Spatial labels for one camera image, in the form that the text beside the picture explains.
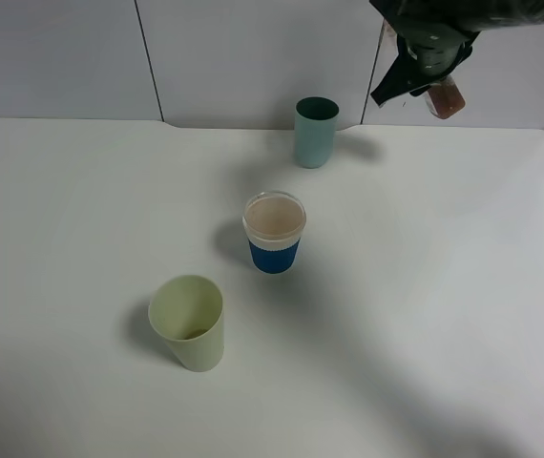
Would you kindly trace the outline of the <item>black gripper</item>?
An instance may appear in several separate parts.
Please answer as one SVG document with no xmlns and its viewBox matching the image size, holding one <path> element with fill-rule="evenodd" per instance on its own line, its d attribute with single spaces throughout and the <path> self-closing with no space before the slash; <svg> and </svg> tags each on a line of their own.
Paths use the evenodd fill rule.
<svg viewBox="0 0 544 458">
<path fill-rule="evenodd" d="M 471 54 L 480 32 L 544 24 L 544 1 L 372 1 L 397 36 L 397 57 L 370 94 L 379 108 L 421 95 Z"/>
</svg>

